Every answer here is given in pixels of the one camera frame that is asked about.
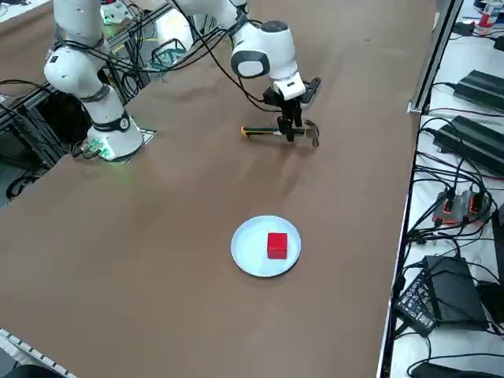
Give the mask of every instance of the red cube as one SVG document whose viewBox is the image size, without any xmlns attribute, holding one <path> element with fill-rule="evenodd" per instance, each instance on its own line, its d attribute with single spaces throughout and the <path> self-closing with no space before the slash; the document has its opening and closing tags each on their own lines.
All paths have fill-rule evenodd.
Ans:
<svg viewBox="0 0 504 378">
<path fill-rule="evenodd" d="M 283 232 L 268 233 L 268 258 L 275 260 L 287 258 L 287 234 Z"/>
</svg>

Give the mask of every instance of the electronic equipment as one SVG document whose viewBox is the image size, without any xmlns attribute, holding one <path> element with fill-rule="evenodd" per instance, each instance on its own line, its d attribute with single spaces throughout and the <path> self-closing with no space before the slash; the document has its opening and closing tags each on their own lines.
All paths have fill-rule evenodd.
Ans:
<svg viewBox="0 0 504 378">
<path fill-rule="evenodd" d="M 499 207 L 491 215 L 491 227 L 494 233 L 498 279 L 502 284 L 504 283 L 504 206 Z"/>
<path fill-rule="evenodd" d="M 494 234 L 498 279 L 502 283 L 504 282 L 504 206 L 492 214 L 491 226 Z M 482 282 L 476 289 L 491 319 L 495 323 L 504 323 L 504 287 L 496 282 Z"/>
<path fill-rule="evenodd" d="M 435 224 L 454 225 L 486 220 L 490 212 L 488 198 L 471 190 L 455 195 L 451 202 L 447 199 L 447 192 L 442 191 L 438 194 L 436 202 L 440 202 L 440 204 L 432 214 L 432 220 Z"/>
<path fill-rule="evenodd" d="M 403 291 L 395 303 L 398 317 L 420 336 L 426 337 L 436 326 L 433 308 L 428 295 L 424 272 L 420 272 Z"/>
<path fill-rule="evenodd" d="M 433 314 L 439 324 L 487 330 L 488 320 L 465 259 L 425 256 L 422 265 Z"/>
<path fill-rule="evenodd" d="M 11 6 L 27 6 L 30 4 L 27 0 L 1 0 L 0 3 L 2 2 Z"/>
<path fill-rule="evenodd" d="M 97 75 L 105 64 L 97 53 L 110 54 L 102 34 L 101 2 L 54 0 L 58 41 L 47 58 L 44 74 L 53 87 L 80 100 L 92 120 L 87 131 L 90 152 L 112 161 L 135 153 L 142 146 L 143 137 L 115 90 Z M 115 3 L 104 6 L 114 7 Z M 226 29 L 234 42 L 231 68 L 240 79 L 269 76 L 272 91 L 288 102 L 289 109 L 301 107 L 311 84 L 307 85 L 298 71 L 294 38 L 287 24 L 272 20 L 257 26 L 241 10 L 243 7 L 238 8 L 229 0 L 173 0 L 173 3 L 184 17 L 205 14 Z M 290 124 L 297 116 L 298 112 L 285 117 L 288 119 L 282 118 L 281 126 Z"/>
<path fill-rule="evenodd" d="M 454 96 L 504 112 L 504 79 L 473 70 L 454 85 Z"/>
<path fill-rule="evenodd" d="M 446 366 L 424 362 L 419 364 L 411 372 L 413 378 L 502 378 L 487 372 L 471 372 L 469 370 L 457 370 Z"/>
<path fill-rule="evenodd" d="M 102 7 L 100 14 L 102 15 L 105 25 L 120 24 L 125 19 L 133 20 L 134 17 L 129 11 L 126 4 L 119 0 L 101 0 Z"/>
<path fill-rule="evenodd" d="M 451 123 L 435 131 L 433 143 L 442 152 L 455 153 L 504 176 L 504 135 L 462 116 Z"/>
</svg>

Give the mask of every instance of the paper plate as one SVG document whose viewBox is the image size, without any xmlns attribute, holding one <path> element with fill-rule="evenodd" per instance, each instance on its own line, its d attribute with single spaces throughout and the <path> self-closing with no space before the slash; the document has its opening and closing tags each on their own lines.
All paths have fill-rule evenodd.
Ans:
<svg viewBox="0 0 504 378">
<path fill-rule="evenodd" d="M 268 233 L 287 233 L 287 259 L 268 258 Z M 292 268 L 301 253 L 301 236 L 294 225 L 280 217 L 251 218 L 238 227 L 231 240 L 231 255 L 245 272 L 256 277 L 274 277 Z"/>
</svg>

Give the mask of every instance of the black box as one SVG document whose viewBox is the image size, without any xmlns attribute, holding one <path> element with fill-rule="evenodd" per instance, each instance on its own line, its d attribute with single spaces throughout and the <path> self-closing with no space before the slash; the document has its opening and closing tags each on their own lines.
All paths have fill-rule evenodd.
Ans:
<svg viewBox="0 0 504 378">
<path fill-rule="evenodd" d="M 488 320 L 465 259 L 425 256 L 423 266 L 439 325 L 485 331 Z"/>
<path fill-rule="evenodd" d="M 473 70 L 455 84 L 454 96 L 504 112 L 504 79 Z"/>
</svg>

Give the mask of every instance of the black device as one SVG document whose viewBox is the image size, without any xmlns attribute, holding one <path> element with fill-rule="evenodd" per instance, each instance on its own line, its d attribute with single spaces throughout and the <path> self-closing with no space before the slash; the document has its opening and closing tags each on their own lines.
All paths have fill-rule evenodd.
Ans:
<svg viewBox="0 0 504 378">
<path fill-rule="evenodd" d="M 504 51 L 504 37 L 500 36 L 494 39 L 494 49 Z"/>
<path fill-rule="evenodd" d="M 470 37 L 471 35 L 473 35 L 475 28 L 476 28 L 475 24 L 465 24 L 463 22 L 457 22 L 452 27 L 451 32 L 462 35 L 463 37 Z"/>
<path fill-rule="evenodd" d="M 454 85 L 454 96 L 488 109 L 504 112 L 504 79 L 472 70 Z"/>
<path fill-rule="evenodd" d="M 57 91 L 38 104 L 37 109 L 63 143 L 78 143 L 86 139 L 92 122 L 74 96 Z"/>
<path fill-rule="evenodd" d="M 491 216 L 499 283 L 483 282 L 477 287 L 481 302 L 495 323 L 504 323 L 504 206 Z"/>
<path fill-rule="evenodd" d="M 432 315 L 433 308 L 423 271 L 399 296 L 395 308 L 398 311 L 398 317 L 420 336 L 426 337 L 432 332 L 436 322 Z"/>
<path fill-rule="evenodd" d="M 435 131 L 433 143 L 504 176 L 504 135 L 462 116 L 451 123 Z"/>
<path fill-rule="evenodd" d="M 432 214 L 432 220 L 440 224 L 463 224 L 470 221 L 486 220 L 490 213 L 490 203 L 487 197 L 471 190 L 455 195 L 450 205 L 447 192 L 438 194 L 436 202 L 440 204 Z"/>
<path fill-rule="evenodd" d="M 487 372 L 470 372 L 424 362 L 411 372 L 413 378 L 502 378 Z"/>
<path fill-rule="evenodd" d="M 491 226 L 494 233 L 498 279 L 502 284 L 504 283 L 504 206 L 499 207 L 491 215 Z"/>
<path fill-rule="evenodd" d="M 465 259 L 425 256 L 422 265 L 435 319 L 443 327 L 487 330 L 488 320 Z"/>
</svg>

